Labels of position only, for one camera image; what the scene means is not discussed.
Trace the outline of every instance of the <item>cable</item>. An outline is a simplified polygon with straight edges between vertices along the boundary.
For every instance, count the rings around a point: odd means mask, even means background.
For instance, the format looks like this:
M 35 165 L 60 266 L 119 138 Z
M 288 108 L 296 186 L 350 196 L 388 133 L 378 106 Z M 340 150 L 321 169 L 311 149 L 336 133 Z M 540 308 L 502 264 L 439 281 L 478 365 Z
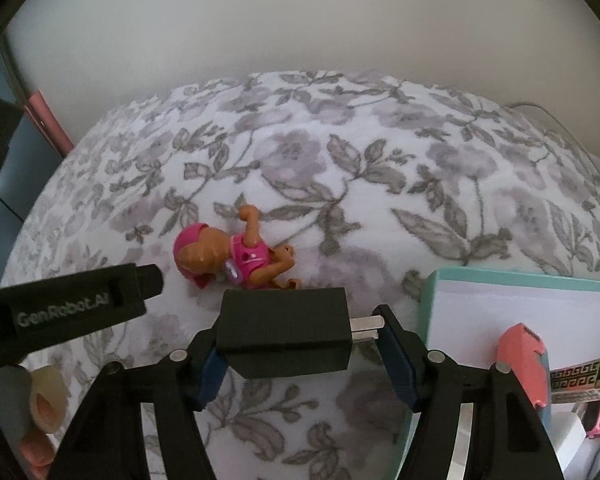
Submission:
M 543 107 L 542 105 L 533 103 L 531 101 L 520 101 L 520 102 L 516 102 L 516 103 L 512 103 L 510 105 L 506 105 L 507 108 L 519 108 L 522 106 L 528 106 L 531 108 L 537 108 L 538 110 L 543 111 L 545 114 L 547 114 L 549 117 L 551 117 L 556 123 L 559 124 L 559 126 L 565 131 L 565 133 L 567 134 L 567 137 L 569 138 L 569 140 L 571 142 L 573 142 L 574 144 L 576 144 L 576 146 L 580 149 L 581 152 L 583 152 L 587 158 L 589 159 L 589 162 L 591 163 L 591 165 L 596 168 L 596 171 L 598 172 L 599 176 L 600 176 L 600 167 L 597 164 L 597 162 L 589 155 L 589 152 L 585 149 L 585 147 L 582 145 L 582 143 L 569 131 L 569 129 L 560 122 L 560 120 L 553 115 L 549 110 L 547 110 L 545 107 Z
M 5 201 L 4 201 L 4 200 L 3 200 L 1 197 L 0 197 L 0 203 L 1 203 L 3 206 L 5 206 L 5 208 L 7 208 L 7 209 L 9 210 L 9 212 L 11 212 L 11 214 L 13 214 L 13 215 L 14 215 L 14 216 L 15 216 L 15 217 L 18 219 L 18 220 L 20 220 L 20 221 L 21 221 L 21 222 L 24 224 L 24 220 L 23 220 L 23 218 L 22 218 L 22 217 L 21 217 L 21 216 L 20 216 L 18 213 L 16 213 L 16 212 L 13 210 L 13 208 L 12 208 L 12 207 L 11 207 L 9 204 L 7 204 L 7 203 L 6 203 L 6 202 L 5 202 Z

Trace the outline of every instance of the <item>metal screw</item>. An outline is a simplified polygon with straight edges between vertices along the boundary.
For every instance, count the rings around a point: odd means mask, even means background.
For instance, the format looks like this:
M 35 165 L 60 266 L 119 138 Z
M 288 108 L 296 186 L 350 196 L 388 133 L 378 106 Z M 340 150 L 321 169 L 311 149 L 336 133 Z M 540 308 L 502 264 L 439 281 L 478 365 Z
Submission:
M 108 375 L 117 374 L 120 370 L 122 370 L 122 364 L 120 364 L 117 361 L 110 362 L 110 363 L 106 364 L 104 367 L 104 371 Z
M 174 350 L 173 352 L 171 352 L 169 354 L 169 359 L 171 359 L 174 362 L 179 362 L 179 361 L 184 361 L 184 359 L 187 358 L 189 354 L 187 354 L 186 350 L 183 350 L 182 348 L 178 349 L 178 350 Z
M 432 363 L 440 364 L 445 360 L 445 355 L 440 350 L 432 350 L 427 354 L 427 359 Z
M 511 371 L 511 365 L 509 363 L 503 363 L 502 361 L 498 361 L 496 363 L 496 370 L 501 374 L 508 374 Z

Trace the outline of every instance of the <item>white bedspread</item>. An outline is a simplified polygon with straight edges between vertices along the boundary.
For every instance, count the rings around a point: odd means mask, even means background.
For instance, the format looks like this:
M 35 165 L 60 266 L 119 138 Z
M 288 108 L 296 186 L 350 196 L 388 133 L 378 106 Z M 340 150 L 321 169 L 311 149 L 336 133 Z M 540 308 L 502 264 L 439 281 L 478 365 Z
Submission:
M 441 266 L 600 279 L 600 178 L 519 113 L 374 73 L 185 86 L 94 126 L 11 255 L 3 285 L 122 262 L 155 262 L 165 275 L 146 316 L 27 360 L 62 370 L 72 413 L 106 362 L 156 362 L 214 322 L 226 283 L 196 290 L 171 245 L 192 222 L 236 232 L 243 202 L 264 212 L 267 242 L 295 245 L 289 276 L 344 286 L 352 316 L 388 303 L 407 328 Z M 364 345 L 347 372 L 248 382 L 230 372 L 198 423 L 219 480 L 370 480 L 395 452 L 403 413 Z M 144 415 L 150 468 L 163 478 L 154 414 Z

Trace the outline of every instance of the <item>white wall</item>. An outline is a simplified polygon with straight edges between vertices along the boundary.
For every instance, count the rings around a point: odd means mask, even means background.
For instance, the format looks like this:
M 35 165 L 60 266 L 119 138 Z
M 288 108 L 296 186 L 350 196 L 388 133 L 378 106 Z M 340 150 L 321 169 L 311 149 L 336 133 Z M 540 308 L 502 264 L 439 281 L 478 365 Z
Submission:
M 539 102 L 600 156 L 600 23 L 582 0 L 28 0 L 8 35 L 74 141 L 189 82 L 379 68 Z

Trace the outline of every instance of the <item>pink toy helmet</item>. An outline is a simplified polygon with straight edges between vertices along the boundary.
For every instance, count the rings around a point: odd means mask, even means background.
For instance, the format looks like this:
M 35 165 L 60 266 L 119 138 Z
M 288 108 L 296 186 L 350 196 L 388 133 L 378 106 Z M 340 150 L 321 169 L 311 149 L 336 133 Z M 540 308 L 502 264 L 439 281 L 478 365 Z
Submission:
M 180 234 L 173 243 L 173 259 L 176 262 L 176 267 L 178 267 L 178 270 L 185 278 L 190 282 L 194 282 L 199 288 L 205 288 L 213 280 L 214 276 L 212 274 L 194 274 L 190 270 L 185 269 L 178 261 L 178 253 L 183 247 L 197 242 L 200 237 L 200 231 L 206 227 L 208 227 L 207 224 L 193 224 L 185 227 L 180 231 Z

